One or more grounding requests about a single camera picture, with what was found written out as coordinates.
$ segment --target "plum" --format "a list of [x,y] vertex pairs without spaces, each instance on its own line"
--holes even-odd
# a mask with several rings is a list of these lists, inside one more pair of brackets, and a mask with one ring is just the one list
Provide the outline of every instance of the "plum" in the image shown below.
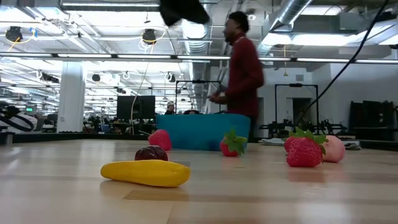
[[159,146],[146,146],[136,152],[135,160],[160,159],[168,161],[167,153]]

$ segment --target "toy fruit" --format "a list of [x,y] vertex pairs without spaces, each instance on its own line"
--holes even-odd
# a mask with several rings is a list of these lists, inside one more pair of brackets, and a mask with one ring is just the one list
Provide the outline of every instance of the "toy fruit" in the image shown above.
[[285,139],[288,145],[286,162],[291,167],[315,167],[322,161],[325,148],[322,143],[327,142],[325,135],[314,136],[311,131],[302,131],[296,128],[296,133],[290,132],[289,138]]
[[328,142],[324,142],[322,146],[326,150],[326,155],[323,155],[325,162],[339,162],[344,159],[346,147],[344,143],[336,136],[326,136]]
[[160,146],[146,146],[136,152],[134,160],[161,159],[168,161],[167,153]]
[[166,130],[155,131],[148,137],[148,142],[151,146],[160,146],[165,151],[172,149],[172,141]]
[[105,178],[156,187],[178,187],[190,177],[191,170],[181,164],[162,160],[120,161],[105,164]]
[[244,154],[243,144],[248,139],[235,135],[235,130],[225,133],[224,139],[220,142],[220,149],[224,156],[235,157]]

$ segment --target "pink peach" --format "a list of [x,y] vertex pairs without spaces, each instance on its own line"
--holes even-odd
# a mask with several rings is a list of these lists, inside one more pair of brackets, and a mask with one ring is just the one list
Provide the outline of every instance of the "pink peach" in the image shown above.
[[326,155],[323,155],[323,161],[325,162],[339,162],[344,158],[346,148],[344,143],[336,136],[327,136],[329,141],[323,143],[323,147],[326,150]]

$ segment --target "man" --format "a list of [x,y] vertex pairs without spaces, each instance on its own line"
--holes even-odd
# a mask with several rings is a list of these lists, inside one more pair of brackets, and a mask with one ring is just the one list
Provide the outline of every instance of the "man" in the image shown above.
[[7,131],[13,133],[24,133],[34,131],[37,119],[26,115],[15,106],[8,106],[2,116],[0,126],[8,126]]
[[229,67],[228,89],[219,91],[210,97],[210,101],[227,104],[229,113],[241,114],[250,118],[250,137],[259,115],[257,89],[264,84],[261,63],[254,44],[246,37],[249,30],[247,15],[233,12],[225,24],[225,41],[232,45]]
[[167,103],[167,111],[164,114],[175,114],[174,112],[174,102],[170,101]]

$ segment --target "strawberry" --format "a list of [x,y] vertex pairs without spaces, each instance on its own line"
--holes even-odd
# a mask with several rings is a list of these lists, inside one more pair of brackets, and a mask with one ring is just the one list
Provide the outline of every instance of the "strawberry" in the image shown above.
[[151,146],[160,146],[165,151],[172,149],[172,141],[166,130],[155,131],[148,137],[148,142]]
[[244,154],[243,143],[248,141],[244,137],[235,135],[235,130],[225,133],[224,139],[220,142],[220,149],[224,156],[236,157]]
[[326,154],[322,143],[327,142],[325,135],[314,136],[311,131],[296,128],[297,133],[289,133],[285,140],[288,152],[286,162],[291,167],[315,167],[323,162],[322,154]]

